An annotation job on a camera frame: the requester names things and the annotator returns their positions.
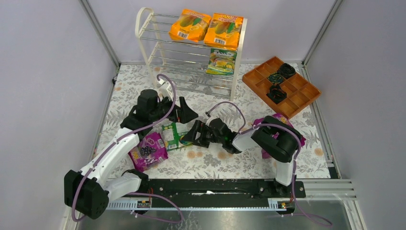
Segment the green candy bag underneath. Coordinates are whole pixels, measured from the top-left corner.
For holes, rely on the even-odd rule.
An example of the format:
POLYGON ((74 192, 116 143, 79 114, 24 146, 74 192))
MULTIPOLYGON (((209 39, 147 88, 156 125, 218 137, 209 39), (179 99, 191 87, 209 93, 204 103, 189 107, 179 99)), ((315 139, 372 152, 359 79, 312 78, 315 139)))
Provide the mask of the green candy bag underneath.
POLYGON ((187 125, 182 123, 170 123, 161 126, 162 138, 167 151, 192 145, 191 142, 181 140, 188 132, 187 125))

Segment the green Fox's candy bag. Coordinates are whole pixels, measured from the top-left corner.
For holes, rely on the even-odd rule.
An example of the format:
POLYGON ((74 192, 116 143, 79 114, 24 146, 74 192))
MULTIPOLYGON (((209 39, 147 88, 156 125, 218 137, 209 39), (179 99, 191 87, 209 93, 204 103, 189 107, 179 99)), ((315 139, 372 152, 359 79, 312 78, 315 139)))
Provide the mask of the green Fox's candy bag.
POLYGON ((230 76, 234 74, 237 52, 211 48, 210 59, 206 73, 212 75, 230 76))

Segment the orange mango candy bag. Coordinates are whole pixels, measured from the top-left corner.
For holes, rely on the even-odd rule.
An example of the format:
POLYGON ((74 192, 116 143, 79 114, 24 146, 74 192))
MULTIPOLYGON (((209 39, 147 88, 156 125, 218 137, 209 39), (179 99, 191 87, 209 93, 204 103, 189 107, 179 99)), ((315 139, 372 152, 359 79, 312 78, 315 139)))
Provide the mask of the orange mango candy bag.
POLYGON ((168 32, 169 37, 174 41, 200 42, 204 40, 211 19, 208 14, 184 9, 177 21, 171 26, 168 32))
POLYGON ((243 25, 243 17, 214 13, 204 38, 211 47, 236 51, 243 25))

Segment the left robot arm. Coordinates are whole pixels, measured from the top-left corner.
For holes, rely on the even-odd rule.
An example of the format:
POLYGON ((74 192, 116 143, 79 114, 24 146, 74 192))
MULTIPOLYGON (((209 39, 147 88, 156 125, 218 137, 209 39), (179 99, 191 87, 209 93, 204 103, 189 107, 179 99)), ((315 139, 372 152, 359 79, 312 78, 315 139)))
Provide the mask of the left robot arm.
POLYGON ((147 176, 136 170, 125 172, 121 177, 108 180, 111 171, 130 150, 136 147, 162 120, 186 124, 198 117, 186 103, 175 97, 158 98, 152 89, 141 91, 129 115, 122 121, 117 133, 102 153, 79 171, 70 170, 64 177, 64 203, 71 207, 71 217, 78 211, 91 219, 97 219, 109 202, 136 192, 147 176))

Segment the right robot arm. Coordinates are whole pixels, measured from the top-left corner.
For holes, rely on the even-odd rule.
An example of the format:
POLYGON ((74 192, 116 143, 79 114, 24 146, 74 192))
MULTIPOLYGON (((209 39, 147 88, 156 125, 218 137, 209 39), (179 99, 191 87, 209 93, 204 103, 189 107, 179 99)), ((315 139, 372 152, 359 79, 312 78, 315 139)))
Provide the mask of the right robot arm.
POLYGON ((242 133, 232 131, 220 118, 209 118, 207 122, 196 120, 180 138, 182 143, 205 148, 211 143, 218 143, 231 154, 259 146, 276 160, 275 180, 284 186, 292 183, 293 161, 303 140, 299 131, 273 116, 260 119, 252 129, 242 133))

